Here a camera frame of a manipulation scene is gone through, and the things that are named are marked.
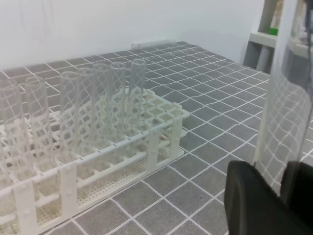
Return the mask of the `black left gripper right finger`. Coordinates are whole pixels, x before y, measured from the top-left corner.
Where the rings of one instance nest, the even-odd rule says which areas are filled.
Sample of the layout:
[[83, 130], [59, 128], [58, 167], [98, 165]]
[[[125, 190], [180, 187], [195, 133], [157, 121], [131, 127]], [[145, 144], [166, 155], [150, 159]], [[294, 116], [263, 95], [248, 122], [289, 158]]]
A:
[[280, 196], [301, 220], [313, 219], [313, 167], [289, 161], [283, 173]]

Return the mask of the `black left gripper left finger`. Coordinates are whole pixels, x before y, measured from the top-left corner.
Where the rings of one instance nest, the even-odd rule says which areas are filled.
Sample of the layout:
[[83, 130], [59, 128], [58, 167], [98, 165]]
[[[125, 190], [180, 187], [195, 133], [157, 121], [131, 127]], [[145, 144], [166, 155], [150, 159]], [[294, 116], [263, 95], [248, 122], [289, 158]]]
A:
[[227, 167], [224, 208], [231, 235], [311, 235], [313, 220], [301, 220], [260, 172], [243, 161]]

